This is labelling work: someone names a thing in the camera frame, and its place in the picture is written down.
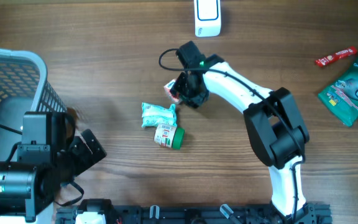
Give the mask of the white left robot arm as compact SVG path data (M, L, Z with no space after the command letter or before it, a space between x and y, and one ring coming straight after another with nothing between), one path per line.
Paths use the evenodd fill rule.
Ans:
M4 217L36 222L64 185L83 191L75 177L104 159L106 151L90 129L68 135L68 124L75 125L68 113L25 113L21 141L0 161L0 222Z

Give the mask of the red coffee stick sachet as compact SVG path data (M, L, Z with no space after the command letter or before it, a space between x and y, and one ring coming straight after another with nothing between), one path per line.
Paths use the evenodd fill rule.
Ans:
M315 60L315 64L319 67L325 67L325 66L330 65L342 58L346 58L348 56L355 55L356 53L357 53L357 49L354 46L348 47L344 50L338 51L331 55L328 55L323 58L319 58L319 59Z

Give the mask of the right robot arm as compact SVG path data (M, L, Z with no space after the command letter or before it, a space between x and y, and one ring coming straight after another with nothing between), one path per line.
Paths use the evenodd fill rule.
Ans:
M269 169L269 217L272 222L297 223L307 212L300 166L310 135L293 95L286 88L271 90L251 82L220 56L206 57L192 41L174 51L182 67L171 94L199 108L213 93L243 114L250 146Z

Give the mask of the mint green wipes packet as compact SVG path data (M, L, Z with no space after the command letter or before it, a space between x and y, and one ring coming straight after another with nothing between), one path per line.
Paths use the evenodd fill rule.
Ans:
M169 108L150 103L142 103L142 128L157 127L159 124L177 126L176 105Z

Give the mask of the red tissue pack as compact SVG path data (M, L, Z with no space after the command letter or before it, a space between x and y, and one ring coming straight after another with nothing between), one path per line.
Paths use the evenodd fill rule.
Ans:
M182 102L182 99L179 97L179 93L173 89L173 86L176 82L176 79L171 80L168 82L163 88L165 90L166 95L168 98L176 105L179 105Z

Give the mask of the green gloves packet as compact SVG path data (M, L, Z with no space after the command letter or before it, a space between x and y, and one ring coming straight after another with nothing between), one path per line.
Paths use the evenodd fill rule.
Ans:
M358 56L339 78L318 94L318 98L346 126L354 124L358 118Z

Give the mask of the jar with green lid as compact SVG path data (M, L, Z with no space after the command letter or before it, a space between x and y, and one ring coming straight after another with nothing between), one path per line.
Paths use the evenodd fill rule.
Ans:
M159 124L155 131L154 142L162 147L180 150L185 130L169 124Z

